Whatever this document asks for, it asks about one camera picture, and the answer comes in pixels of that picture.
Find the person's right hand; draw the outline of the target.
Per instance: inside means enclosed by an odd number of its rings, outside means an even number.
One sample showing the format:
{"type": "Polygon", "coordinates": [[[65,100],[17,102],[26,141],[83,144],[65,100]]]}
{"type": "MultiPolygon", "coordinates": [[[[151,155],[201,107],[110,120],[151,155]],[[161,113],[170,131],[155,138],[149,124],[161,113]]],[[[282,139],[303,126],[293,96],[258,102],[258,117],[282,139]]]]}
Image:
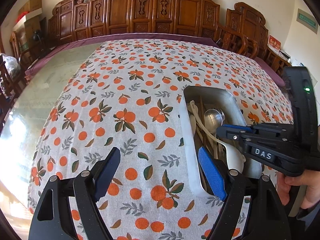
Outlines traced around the person's right hand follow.
{"type": "Polygon", "coordinates": [[[289,191],[292,186],[306,186],[306,193],[301,204],[302,209],[309,209],[315,206],[320,199],[319,172],[305,170],[301,176],[289,177],[277,173],[277,192],[281,203],[287,205],[290,197],[289,191]]]}

